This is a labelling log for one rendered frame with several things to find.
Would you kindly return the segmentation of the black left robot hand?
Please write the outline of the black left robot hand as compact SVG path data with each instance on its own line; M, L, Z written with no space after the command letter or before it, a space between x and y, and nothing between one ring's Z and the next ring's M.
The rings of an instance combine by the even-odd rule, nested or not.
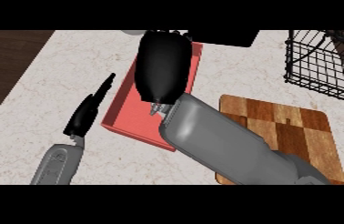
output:
M115 73L110 73L109 77L104 79L97 89L97 92L94 94L90 94L79 103L63 130L63 134L66 136L84 137L90 127L93 126L97 116L98 104L112 87L113 78L115 78Z

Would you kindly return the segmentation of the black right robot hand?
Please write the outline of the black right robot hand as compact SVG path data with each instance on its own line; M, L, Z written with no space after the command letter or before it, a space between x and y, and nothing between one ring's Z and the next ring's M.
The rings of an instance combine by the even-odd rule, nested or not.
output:
M183 95L191 58L190 40L168 32L147 31L141 37L134 83L141 101L171 105Z

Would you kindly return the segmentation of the red cardboard box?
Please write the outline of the red cardboard box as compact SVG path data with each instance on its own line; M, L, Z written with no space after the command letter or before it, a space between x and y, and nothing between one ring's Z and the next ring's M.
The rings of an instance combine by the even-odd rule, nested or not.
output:
M134 85L134 71L135 64L131 64L100 125L110 132L174 152L174 147L157 133L160 115L150 116L150 104L141 102Z

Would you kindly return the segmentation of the wooden cutting board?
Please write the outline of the wooden cutting board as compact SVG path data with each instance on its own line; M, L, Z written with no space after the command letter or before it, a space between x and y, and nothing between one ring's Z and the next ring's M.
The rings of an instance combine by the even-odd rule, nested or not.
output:
M262 137L270 149L296 155L332 184L344 184L336 144L323 112L230 95L220 97L218 111Z

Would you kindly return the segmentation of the black appliance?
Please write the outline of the black appliance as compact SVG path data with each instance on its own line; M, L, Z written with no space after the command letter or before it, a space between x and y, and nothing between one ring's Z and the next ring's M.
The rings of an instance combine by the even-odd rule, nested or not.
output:
M222 46L240 46L251 47L258 30L188 30L187 35L193 42L222 45Z

